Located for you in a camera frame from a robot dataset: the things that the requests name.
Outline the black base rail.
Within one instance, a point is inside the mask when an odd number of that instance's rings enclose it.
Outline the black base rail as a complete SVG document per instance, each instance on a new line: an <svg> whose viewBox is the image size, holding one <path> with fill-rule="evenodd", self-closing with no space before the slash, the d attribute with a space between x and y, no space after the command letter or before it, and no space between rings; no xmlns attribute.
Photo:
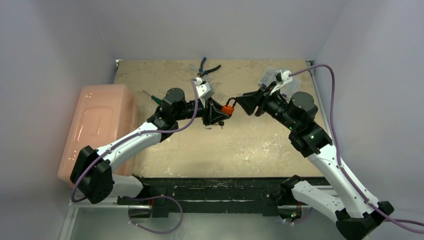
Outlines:
<svg viewBox="0 0 424 240"><path fill-rule="evenodd" d="M152 207L152 217L170 213L261 214L274 217L298 201L282 188L288 177L147 177L141 193L119 197L118 205Z"/></svg>

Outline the small silver wrench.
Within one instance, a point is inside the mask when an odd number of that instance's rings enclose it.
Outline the small silver wrench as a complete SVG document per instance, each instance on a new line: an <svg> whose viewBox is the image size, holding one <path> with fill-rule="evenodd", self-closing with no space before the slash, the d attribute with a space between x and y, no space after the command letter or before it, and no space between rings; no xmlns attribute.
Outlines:
<svg viewBox="0 0 424 240"><path fill-rule="evenodd" d="M193 64L189 64L187 67L196 73L197 78L201 78L205 82L210 82L211 78L199 68L196 68Z"/></svg>

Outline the clear plastic organizer box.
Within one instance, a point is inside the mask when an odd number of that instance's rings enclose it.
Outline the clear plastic organizer box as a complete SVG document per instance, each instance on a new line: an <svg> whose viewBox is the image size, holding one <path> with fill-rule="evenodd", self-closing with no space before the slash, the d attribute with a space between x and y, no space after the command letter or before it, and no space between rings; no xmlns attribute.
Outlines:
<svg viewBox="0 0 424 240"><path fill-rule="evenodd" d="M265 72L259 78L258 85L260 87L265 87L265 88L268 88L270 85L273 85L273 84L276 85L277 81L276 81L275 72L278 70L286 71L289 69L286 67L276 68L273 66L268 66ZM280 94L286 99L290 99L293 96L293 94L299 89L302 83L301 80L299 80L296 76L292 78L293 78L293 81L285 85L280 91Z"/></svg>

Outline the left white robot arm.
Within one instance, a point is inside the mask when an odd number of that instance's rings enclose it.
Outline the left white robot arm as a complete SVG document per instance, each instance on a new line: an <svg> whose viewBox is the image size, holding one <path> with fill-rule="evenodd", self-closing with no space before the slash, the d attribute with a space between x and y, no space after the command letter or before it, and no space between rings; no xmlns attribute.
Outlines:
<svg viewBox="0 0 424 240"><path fill-rule="evenodd" d="M201 118L205 126L223 126L235 107L229 103L221 105L210 96L203 100L200 95L206 93L199 86L195 99L186 101L182 89L171 88L155 113L141 126L107 145L82 148L70 175L74 184L71 201L77 203L87 199L97 204L108 197L128 197L138 205L146 203L149 191L141 180L132 175L115 175L115 170L143 150L186 129L195 118Z"/></svg>

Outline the orange black padlock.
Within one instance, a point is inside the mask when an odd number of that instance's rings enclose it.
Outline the orange black padlock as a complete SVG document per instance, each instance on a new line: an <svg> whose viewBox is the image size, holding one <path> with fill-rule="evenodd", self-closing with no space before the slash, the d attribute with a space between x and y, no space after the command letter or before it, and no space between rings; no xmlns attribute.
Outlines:
<svg viewBox="0 0 424 240"><path fill-rule="evenodd" d="M221 112L223 112L226 115L231 116L234 113L236 103L237 103L236 98L230 97L227 100L226 104L222 106Z"/></svg>

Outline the pink plastic storage box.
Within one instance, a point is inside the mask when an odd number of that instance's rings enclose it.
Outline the pink plastic storage box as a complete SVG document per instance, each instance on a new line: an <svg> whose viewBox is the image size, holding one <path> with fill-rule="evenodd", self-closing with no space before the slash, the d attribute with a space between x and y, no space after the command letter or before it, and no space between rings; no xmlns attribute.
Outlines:
<svg viewBox="0 0 424 240"><path fill-rule="evenodd" d="M112 143L134 131L137 99L124 84L84 86L80 92L57 176L73 187L70 176L80 150Z"/></svg>

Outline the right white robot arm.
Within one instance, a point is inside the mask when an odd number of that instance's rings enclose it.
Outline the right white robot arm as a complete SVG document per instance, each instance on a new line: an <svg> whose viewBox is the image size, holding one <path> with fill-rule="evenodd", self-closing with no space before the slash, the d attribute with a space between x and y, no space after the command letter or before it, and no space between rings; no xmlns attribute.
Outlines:
<svg viewBox="0 0 424 240"><path fill-rule="evenodd" d="M235 98L247 115L264 113L290 130L292 146L307 158L336 192L332 196L294 175L281 184L278 204L305 203L331 219L347 240L361 240L394 212L388 201L380 201L354 176L327 132L315 122L318 107L306 92L296 92L290 100L268 88Z"/></svg>

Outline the black key bunch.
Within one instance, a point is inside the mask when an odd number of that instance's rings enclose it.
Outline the black key bunch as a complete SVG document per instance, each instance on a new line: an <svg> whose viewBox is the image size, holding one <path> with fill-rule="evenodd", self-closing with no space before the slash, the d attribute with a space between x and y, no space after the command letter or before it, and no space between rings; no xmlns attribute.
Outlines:
<svg viewBox="0 0 424 240"><path fill-rule="evenodd" d="M223 128L224 128L225 123L224 123L224 121L220 121L220 122L218 123L218 125L221 127L221 129L223 129Z"/></svg>

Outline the green handled screwdriver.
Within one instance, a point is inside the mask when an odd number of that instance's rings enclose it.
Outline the green handled screwdriver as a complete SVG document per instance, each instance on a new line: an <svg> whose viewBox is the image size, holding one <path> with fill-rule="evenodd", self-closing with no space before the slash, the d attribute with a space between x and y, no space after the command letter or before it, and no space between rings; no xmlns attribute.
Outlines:
<svg viewBox="0 0 424 240"><path fill-rule="evenodd" d="M148 95L156 104L158 104L159 106L162 105L162 100L158 97L156 97L155 95L149 94L147 91L143 90L143 92Z"/></svg>

